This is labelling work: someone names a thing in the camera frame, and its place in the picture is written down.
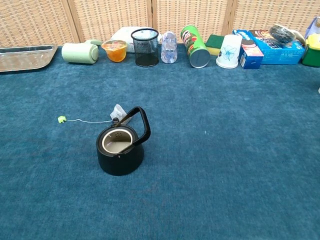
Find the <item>silver tray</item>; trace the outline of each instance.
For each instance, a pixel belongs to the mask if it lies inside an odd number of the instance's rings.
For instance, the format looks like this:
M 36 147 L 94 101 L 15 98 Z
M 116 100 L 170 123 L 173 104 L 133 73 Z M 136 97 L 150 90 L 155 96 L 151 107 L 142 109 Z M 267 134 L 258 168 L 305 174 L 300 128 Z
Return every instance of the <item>silver tray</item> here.
M 56 45 L 0 48 L 0 72 L 40 69 L 48 65 Z

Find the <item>small box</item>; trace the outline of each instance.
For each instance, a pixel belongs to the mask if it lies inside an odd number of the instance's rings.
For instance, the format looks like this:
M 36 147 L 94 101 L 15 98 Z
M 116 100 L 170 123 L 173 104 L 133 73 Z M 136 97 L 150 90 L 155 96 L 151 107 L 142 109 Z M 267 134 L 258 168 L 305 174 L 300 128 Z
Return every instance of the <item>small box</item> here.
M 283 45 L 275 40 L 268 30 L 250 30 L 248 35 L 262 51 L 261 64 L 294 65 L 304 55 L 305 49 L 298 41 Z
M 234 35 L 242 37 L 239 61 L 243 69 L 258 69 L 264 58 L 264 54 L 255 44 L 246 30 L 233 30 Z

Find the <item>sponge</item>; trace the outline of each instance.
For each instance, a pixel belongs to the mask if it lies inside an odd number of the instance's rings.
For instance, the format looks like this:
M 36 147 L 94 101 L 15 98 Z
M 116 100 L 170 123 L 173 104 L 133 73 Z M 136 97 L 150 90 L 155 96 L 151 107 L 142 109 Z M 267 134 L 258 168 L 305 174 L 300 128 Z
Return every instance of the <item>sponge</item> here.
M 222 42 L 224 41 L 224 36 L 211 34 L 208 41 L 206 41 L 206 48 L 211 55 L 218 56 Z

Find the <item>black kettle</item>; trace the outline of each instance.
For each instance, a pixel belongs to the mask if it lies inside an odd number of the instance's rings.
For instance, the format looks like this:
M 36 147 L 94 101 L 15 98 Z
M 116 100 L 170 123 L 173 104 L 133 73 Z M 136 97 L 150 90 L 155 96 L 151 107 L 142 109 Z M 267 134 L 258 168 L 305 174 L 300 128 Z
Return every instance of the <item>black kettle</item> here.
M 141 113 L 144 125 L 144 133 L 141 137 L 138 137 L 132 127 L 121 124 L 138 112 Z M 112 125 L 103 130 L 96 139 L 100 167 L 114 176 L 133 172 L 144 159 L 142 143 L 148 140 L 150 135 L 146 112 L 140 106 L 131 109 L 121 121 L 114 119 Z

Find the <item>wicker folding screen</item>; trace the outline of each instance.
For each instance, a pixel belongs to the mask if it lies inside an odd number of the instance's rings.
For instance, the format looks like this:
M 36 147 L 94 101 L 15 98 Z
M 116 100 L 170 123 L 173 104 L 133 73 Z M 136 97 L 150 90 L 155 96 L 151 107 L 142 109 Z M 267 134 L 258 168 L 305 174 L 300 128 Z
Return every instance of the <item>wicker folding screen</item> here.
M 320 16 L 320 0 L 236 0 L 234 29 L 269 29 L 281 24 L 305 34 Z
M 152 0 L 153 27 L 160 33 L 173 31 L 181 43 L 185 25 L 195 25 L 204 41 L 210 34 L 221 34 L 227 0 Z
M 151 0 L 68 0 L 80 41 L 105 41 L 121 27 L 152 26 Z
M 79 41 L 62 0 L 2 0 L 0 19 L 1 47 Z

